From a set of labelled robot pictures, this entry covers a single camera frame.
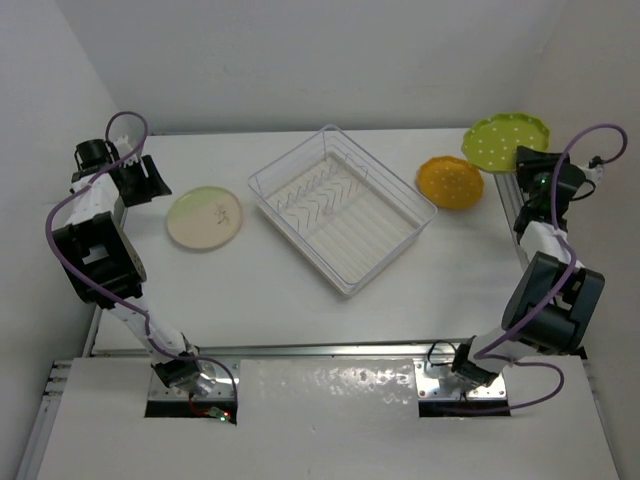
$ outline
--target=polka dot plate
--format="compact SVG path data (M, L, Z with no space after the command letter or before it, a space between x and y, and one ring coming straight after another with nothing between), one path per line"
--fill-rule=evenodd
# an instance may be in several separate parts
M516 147L546 152L551 133L537 117L526 113L498 113L480 120L465 134L462 152L472 165L489 173L516 169Z

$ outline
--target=orange plate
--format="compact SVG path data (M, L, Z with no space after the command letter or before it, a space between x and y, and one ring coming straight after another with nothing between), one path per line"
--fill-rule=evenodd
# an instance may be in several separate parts
M418 170L416 184L438 207L462 210L482 198L484 180L476 167L455 157L435 157Z

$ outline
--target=wire dish rack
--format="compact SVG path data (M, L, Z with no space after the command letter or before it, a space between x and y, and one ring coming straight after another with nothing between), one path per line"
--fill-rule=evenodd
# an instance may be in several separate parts
M344 295L382 271L437 208L334 125L249 177L258 206Z

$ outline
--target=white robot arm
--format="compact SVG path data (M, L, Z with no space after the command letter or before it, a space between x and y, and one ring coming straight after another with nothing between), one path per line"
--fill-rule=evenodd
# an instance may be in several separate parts
M507 304L502 324L484 335L463 343L451 371L469 389L488 386L504 369L523 357L573 353L582 341L591 315L604 287L604 277L580 261L567 277L558 295L535 314L526 326L505 339L505 333L518 324L551 291L570 268L566 221L562 215L579 188L602 180L601 164L587 167L571 165L567 159L559 174L556 208L560 229L551 222L551 172L559 154L535 152L518 147L516 176L527 201L515 222L514 231L529 260L528 268Z
M72 177L73 192L84 188L100 168L118 161L119 154L111 142L89 140L77 146L75 158L78 171ZM69 219L53 232L53 238L74 267L146 312L149 320L96 292L67 270L80 298L110 310L125 323L149 353L153 369L167 387L181 387L192 392L201 373L200 364L195 360L176 360L176 357L195 356L197 350L147 305L142 295L142 283L146 280L144 266L114 220L118 201L132 207L169 194L171 190L150 156L132 159L98 177L84 195L77 197Z

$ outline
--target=clear plastic bin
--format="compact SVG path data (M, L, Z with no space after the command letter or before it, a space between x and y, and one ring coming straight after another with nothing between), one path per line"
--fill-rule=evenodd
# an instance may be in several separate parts
M249 177L258 206L344 295L402 253L437 208L334 125Z

